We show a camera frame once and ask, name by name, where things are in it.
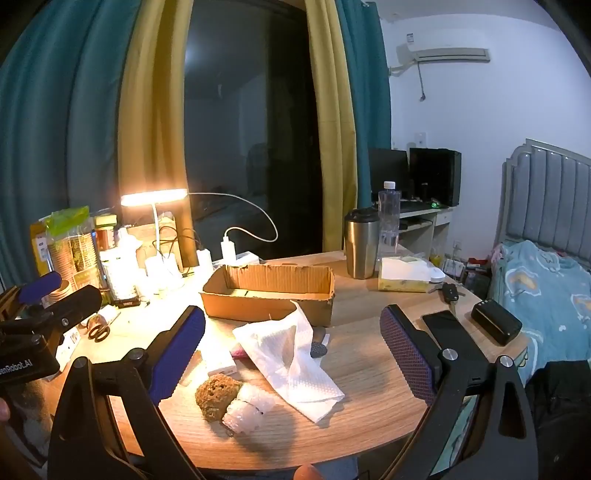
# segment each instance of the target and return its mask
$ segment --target stainless steel tumbler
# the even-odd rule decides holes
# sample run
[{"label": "stainless steel tumbler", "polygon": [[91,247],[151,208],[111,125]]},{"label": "stainless steel tumbler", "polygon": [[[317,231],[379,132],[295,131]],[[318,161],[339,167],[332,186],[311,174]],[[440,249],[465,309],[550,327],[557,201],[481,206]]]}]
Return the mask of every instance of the stainless steel tumbler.
[{"label": "stainless steel tumbler", "polygon": [[374,276],[378,257],[379,215],[374,207],[351,210],[345,216],[347,272],[363,279]]}]

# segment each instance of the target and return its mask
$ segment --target keyboard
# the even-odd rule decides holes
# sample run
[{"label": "keyboard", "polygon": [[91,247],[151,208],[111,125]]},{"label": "keyboard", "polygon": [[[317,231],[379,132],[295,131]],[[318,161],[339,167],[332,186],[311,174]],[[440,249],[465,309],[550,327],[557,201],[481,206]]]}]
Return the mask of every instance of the keyboard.
[{"label": "keyboard", "polygon": [[415,200],[400,200],[400,213],[432,210],[431,202],[416,202]]}]

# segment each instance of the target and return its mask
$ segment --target window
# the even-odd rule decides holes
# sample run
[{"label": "window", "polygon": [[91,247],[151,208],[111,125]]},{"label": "window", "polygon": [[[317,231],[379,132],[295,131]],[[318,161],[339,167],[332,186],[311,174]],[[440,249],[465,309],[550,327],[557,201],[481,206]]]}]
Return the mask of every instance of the window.
[{"label": "window", "polygon": [[[322,250],[322,178],[305,12],[271,0],[196,0],[185,65],[191,192],[244,197],[273,218],[272,244],[230,233],[261,258]],[[240,200],[192,196],[194,228],[214,259],[231,226],[274,230]]]}]

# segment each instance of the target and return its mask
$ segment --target wooden desk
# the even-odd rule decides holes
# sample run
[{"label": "wooden desk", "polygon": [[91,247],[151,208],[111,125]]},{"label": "wooden desk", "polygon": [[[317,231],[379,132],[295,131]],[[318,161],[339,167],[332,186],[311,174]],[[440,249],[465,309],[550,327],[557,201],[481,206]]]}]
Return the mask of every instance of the wooden desk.
[{"label": "wooden desk", "polygon": [[[249,437],[230,438],[221,426],[202,419],[194,400],[197,385],[179,385],[174,395],[160,404],[160,409],[197,467],[282,469],[358,454],[410,433],[424,413],[425,403],[411,394],[380,335],[378,319],[386,305],[397,303],[415,325],[421,326],[421,315],[446,307],[440,294],[377,291],[376,278],[354,280],[347,275],[341,252],[291,258],[289,262],[328,265],[335,272],[333,326],[329,329],[329,353],[322,360],[322,368],[346,397],[317,425],[279,399],[261,431]],[[110,361],[123,357],[133,347],[147,347],[156,333],[169,328],[188,304],[201,305],[198,291],[197,282],[187,280],[181,290],[165,300],[155,301],[144,310],[127,309],[113,324],[107,340],[99,344],[82,340],[74,358],[86,355],[95,363]],[[470,320],[469,313],[479,299],[465,293],[466,297],[461,297],[457,304],[457,314],[486,356],[493,360],[503,353],[513,358],[521,353],[527,344],[523,336],[503,348]],[[208,320],[204,341],[208,335],[216,335],[230,344],[231,330],[239,325],[228,320]],[[271,391],[251,362],[237,363],[243,380]],[[64,379],[65,375],[61,375],[48,385],[48,400],[53,408]],[[141,453],[120,399],[113,399],[113,410],[127,449]]]}]

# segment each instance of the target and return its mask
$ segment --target bed headboard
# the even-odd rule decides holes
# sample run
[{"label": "bed headboard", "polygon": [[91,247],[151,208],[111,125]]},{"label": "bed headboard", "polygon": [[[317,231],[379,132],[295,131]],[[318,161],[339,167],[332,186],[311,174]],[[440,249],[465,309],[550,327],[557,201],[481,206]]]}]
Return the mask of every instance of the bed headboard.
[{"label": "bed headboard", "polygon": [[531,240],[591,264],[591,159],[527,139],[503,183],[499,242]]}]

